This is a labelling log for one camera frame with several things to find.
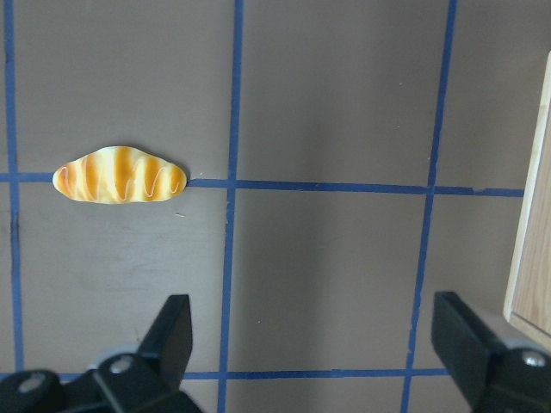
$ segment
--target plastic croissant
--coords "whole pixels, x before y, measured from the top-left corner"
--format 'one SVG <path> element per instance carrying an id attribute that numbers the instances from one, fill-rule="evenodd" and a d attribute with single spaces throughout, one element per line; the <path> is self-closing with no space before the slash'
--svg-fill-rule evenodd
<path id="1" fill-rule="evenodd" d="M 186 186 L 175 164 L 129 146 L 102 148 L 59 167 L 53 186 L 72 200 L 124 204 L 168 200 Z"/>

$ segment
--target silver screw head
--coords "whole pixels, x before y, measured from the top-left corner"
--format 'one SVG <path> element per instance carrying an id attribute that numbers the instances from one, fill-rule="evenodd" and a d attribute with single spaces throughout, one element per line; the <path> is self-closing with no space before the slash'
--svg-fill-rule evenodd
<path id="1" fill-rule="evenodd" d="M 109 371 L 112 374 L 121 374 L 124 373 L 126 370 L 130 368 L 132 365 L 133 358 L 129 355 L 122 355 L 117 360 L 113 361 L 111 363 L 111 366 L 109 366 Z"/>
<path id="2" fill-rule="evenodd" d="M 28 379 L 22 381 L 17 390 L 20 393 L 29 393 L 38 389 L 44 383 L 44 380 L 46 380 L 46 376 L 43 373 L 31 373 Z"/>
<path id="3" fill-rule="evenodd" d="M 523 351 L 523 361 L 526 366 L 530 367 L 545 367 L 547 364 L 545 356 L 534 350 Z"/>

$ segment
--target toy bread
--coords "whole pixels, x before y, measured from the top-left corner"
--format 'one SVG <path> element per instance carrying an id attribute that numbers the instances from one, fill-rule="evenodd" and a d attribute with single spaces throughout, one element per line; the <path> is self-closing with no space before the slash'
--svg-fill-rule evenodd
<path id="1" fill-rule="evenodd" d="M 67 198 L 101 204 L 168 200 L 187 177 L 175 164 L 129 146 L 109 146 L 66 163 L 53 186 Z"/>

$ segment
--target wooden block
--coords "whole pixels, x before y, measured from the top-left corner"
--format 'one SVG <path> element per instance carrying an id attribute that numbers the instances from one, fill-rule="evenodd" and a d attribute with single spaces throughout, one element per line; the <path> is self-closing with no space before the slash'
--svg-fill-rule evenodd
<path id="1" fill-rule="evenodd" d="M 551 53 L 505 296 L 507 321 L 551 350 Z"/>

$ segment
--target blue tape line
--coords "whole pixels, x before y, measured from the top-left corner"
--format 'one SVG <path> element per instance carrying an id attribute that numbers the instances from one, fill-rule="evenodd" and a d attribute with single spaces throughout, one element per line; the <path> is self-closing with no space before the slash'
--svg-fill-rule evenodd
<path id="1" fill-rule="evenodd" d="M 235 219 L 235 182 L 238 170 L 239 109 L 241 101 L 241 55 L 243 50 L 243 0 L 235 0 L 233 11 L 232 112 L 227 172 L 226 244 L 222 285 L 222 320 L 220 329 L 220 377 L 218 413 L 226 412 L 226 382 L 230 341 L 230 306 L 232 301 L 233 222 Z"/>
<path id="2" fill-rule="evenodd" d="M 446 102 L 446 93 L 448 90 L 449 67 L 451 63 L 451 51 L 454 41 L 455 15 L 457 11 L 457 0 L 449 0 L 448 18 L 446 21 L 446 32 L 444 36 L 444 46 L 442 55 L 442 66 L 440 69 L 440 83 L 438 85 L 438 100 L 436 104 L 436 114 L 434 122 L 434 131 L 432 135 L 432 148 L 430 151 L 430 167 L 427 179 L 427 194 L 424 203 L 423 230 L 421 232 L 421 245 L 419 248 L 418 271 L 415 280 L 415 292 L 413 296 L 412 321 L 408 341 L 408 352 L 406 356 L 406 370 L 413 369 L 415 361 L 415 350 L 417 348 L 417 327 L 419 314 L 421 312 L 422 293 L 424 284 L 424 271 L 426 266 L 427 250 L 429 248 L 430 222 L 432 217 L 432 207 L 434 204 L 434 193 L 436 190 L 436 173 L 438 170 L 438 155 L 440 149 L 440 138 L 442 136 L 442 126 L 444 109 Z M 407 413 L 409 409 L 410 393 L 412 387 L 412 376 L 407 375 L 404 378 L 404 388 L 402 391 L 402 402 L 400 406 L 401 413 Z"/>
<path id="3" fill-rule="evenodd" d="M 0 173 L 0 182 L 51 182 L 50 172 L 19 172 L 16 175 Z M 430 192 L 427 187 L 415 185 L 388 185 L 384 183 L 347 183 L 347 182 L 289 182 L 289 181 L 252 181 L 227 179 L 196 178 L 187 184 L 188 188 L 236 188 L 275 191 L 311 191 L 311 192 L 366 192 L 377 194 L 424 195 Z M 524 190 L 518 188 L 484 188 L 436 186 L 436 195 L 460 196 L 498 196 L 522 198 Z"/>
<path id="4" fill-rule="evenodd" d="M 3 2 L 3 36 L 5 48 L 5 99 L 6 135 L 8 141 L 10 240 L 11 240 L 11 297 L 14 324 L 15 369 L 22 370 L 23 324 L 21 251 L 19 245 L 19 182 L 17 168 L 17 131 L 15 117 L 15 43 L 14 43 L 14 4 L 12 0 Z"/>
<path id="5" fill-rule="evenodd" d="M 0 373 L 0 379 L 10 373 Z M 444 368 L 419 369 L 381 369 L 381 370 L 284 370 L 268 372 L 227 372 L 228 380 L 271 380 L 271 379 L 347 379 L 367 377 L 405 377 L 405 376 L 440 377 L 449 376 Z M 60 373 L 61 381 L 68 382 L 78 379 L 80 373 Z M 183 375 L 184 380 L 217 380 L 219 372 L 189 372 Z"/>
<path id="6" fill-rule="evenodd" d="M 227 179 L 192 179 L 188 182 L 190 188 L 229 188 Z"/>
<path id="7" fill-rule="evenodd" d="M 467 196 L 503 196 L 511 198 L 522 198 L 523 189 L 511 188 L 484 188 L 474 189 L 465 187 L 436 187 L 435 194 L 439 195 L 467 195 Z"/>
<path id="8" fill-rule="evenodd" d="M 406 185 L 383 185 L 377 183 L 330 183 L 330 182 L 278 182 L 244 181 L 236 182 L 239 189 L 271 189 L 280 191 L 319 192 L 373 192 L 383 194 L 426 194 L 427 188 Z"/>

